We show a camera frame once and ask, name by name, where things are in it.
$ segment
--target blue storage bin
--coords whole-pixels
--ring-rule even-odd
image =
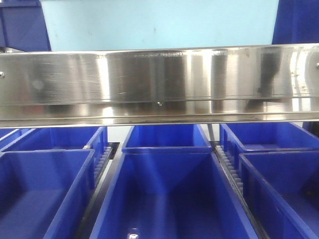
[[[220,144],[238,169],[240,153],[317,150],[319,138],[288,122],[228,123],[220,125]]]
[[[244,198],[271,239],[319,238],[319,151],[241,154]]]
[[[22,51],[51,50],[39,0],[0,2],[0,46]]]
[[[104,153],[107,146],[105,127],[63,127],[34,128],[6,145],[0,151],[29,151],[47,149],[82,149],[95,150],[94,162]]]
[[[91,239],[256,239],[214,154],[123,154]]]
[[[73,238],[94,189],[93,153],[1,153],[0,238]]]
[[[211,152],[202,128],[196,124],[139,125],[131,128],[122,152]]]
[[[12,128],[1,128],[0,129],[0,148],[5,147],[15,139],[19,138],[29,129],[12,129]]]

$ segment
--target metal rack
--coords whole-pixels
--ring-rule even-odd
[[[317,120],[319,44],[0,54],[0,127]]]

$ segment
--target brushed metal surface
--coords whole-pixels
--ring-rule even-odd
[[[0,54],[0,127],[316,120],[319,44]]]

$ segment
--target plastic bin rim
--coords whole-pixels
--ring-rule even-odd
[[[316,140],[319,141],[319,137],[309,133],[307,130],[305,130],[304,128],[301,128],[299,127],[298,125],[294,124],[294,123],[290,123],[290,122],[281,122],[281,123],[286,123],[286,124],[290,124],[292,127],[295,127],[296,129],[299,129],[301,131],[303,131],[304,133],[306,133],[309,137],[312,137]],[[220,124],[221,126],[223,126],[224,128],[227,128],[227,130],[229,130],[229,133],[231,134],[232,137],[234,137],[234,139],[237,141],[237,143],[239,144],[239,146],[247,151],[247,152],[254,152],[255,150],[253,149],[247,149],[247,147],[239,140],[239,138],[237,137],[237,135],[231,130],[231,128],[226,124],[226,123],[221,123]],[[263,151],[267,151],[267,150],[270,150],[270,151],[296,151],[296,150],[315,150],[316,148],[315,147],[298,147],[298,148],[276,148],[276,149],[273,149],[273,148],[263,148]]]
[[[192,124],[194,127],[196,127],[199,131],[199,133],[203,136],[203,140],[206,144],[206,146],[150,146],[150,147],[147,147],[147,146],[142,146],[142,147],[127,147],[126,145],[128,144],[130,138],[131,138],[131,135],[133,133],[133,130],[135,128],[135,126],[132,126],[130,128],[130,131],[128,133],[128,135],[126,136],[125,140],[124,140],[124,143],[123,143],[123,148],[126,148],[126,149],[134,149],[134,148],[140,148],[140,149],[156,149],[156,148],[165,148],[165,149],[171,149],[171,148],[189,148],[189,149],[192,149],[192,148],[212,148],[211,147],[211,144],[209,143],[209,140],[207,139],[202,127],[198,124]]]
[[[91,232],[90,239],[98,237],[99,231],[101,230],[101,227],[103,224],[104,217],[105,217],[107,210],[109,208],[109,204],[111,202],[111,198],[112,198],[112,195],[114,193],[114,189],[115,189],[116,183],[118,181],[118,178],[119,178],[119,175],[120,175],[120,172],[122,169],[122,165],[124,163],[124,159],[125,159],[126,155],[137,155],[137,154],[139,154],[139,153],[122,153],[121,158],[119,159],[119,164],[117,166],[116,172],[111,180],[110,187],[106,193],[106,197],[104,198],[104,201],[102,203],[102,206],[101,206],[99,214],[98,214],[98,217],[96,218],[95,224],[93,226],[93,230]],[[151,154],[155,155],[155,154],[163,154],[163,153],[157,152],[157,153],[151,153]],[[247,234],[249,235],[250,238],[257,239],[258,238],[257,234],[256,234],[255,230],[253,229],[241,203],[239,202],[239,199],[237,198],[237,196],[235,195],[235,192],[233,191],[231,185],[229,184],[228,179],[227,179],[226,175],[224,174],[224,172],[221,168],[221,165],[219,164],[219,161],[217,159],[216,154],[214,152],[193,152],[191,154],[200,154],[203,156],[205,155],[205,156],[210,157],[210,159],[213,161],[214,165],[217,168],[219,176],[222,179],[222,183],[225,186],[227,193],[229,194],[231,202],[235,206],[236,213],[238,214]]]
[[[98,129],[95,131],[95,133],[92,135],[92,137],[89,139],[89,141],[86,143],[86,145],[92,146],[94,139],[103,132],[105,127],[101,126],[98,127]]]
[[[82,164],[78,174],[76,175],[71,187],[67,191],[63,201],[61,202],[61,206],[59,207],[53,220],[51,221],[50,226],[48,227],[43,239],[51,238],[52,235],[56,232],[55,229],[61,223],[61,218],[63,217],[63,214],[67,210],[69,202],[72,199],[72,195],[74,194],[74,191],[76,190],[76,188],[78,187],[78,185],[81,182],[80,179],[87,172],[90,163],[93,161],[94,151],[95,150],[93,150],[93,149],[72,149],[72,150],[54,150],[53,151],[53,152],[88,152],[88,155],[87,155],[84,163]]]
[[[314,151],[303,151],[302,153],[310,153]],[[267,154],[287,154],[287,153],[300,153],[300,151],[290,152],[271,152]],[[263,152],[258,153],[241,153],[240,159],[247,166],[247,169],[254,175],[255,179],[260,183],[270,197],[278,203],[281,211],[288,217],[288,219],[294,224],[298,231],[307,238],[318,238],[318,236],[309,228],[305,221],[297,214],[297,212],[283,199],[283,197],[275,190],[275,188],[264,178],[264,176],[252,165],[252,163],[246,158],[247,155],[265,155]]]

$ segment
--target light blue wall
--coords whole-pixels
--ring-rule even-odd
[[[52,50],[271,44],[278,0],[42,0]]]

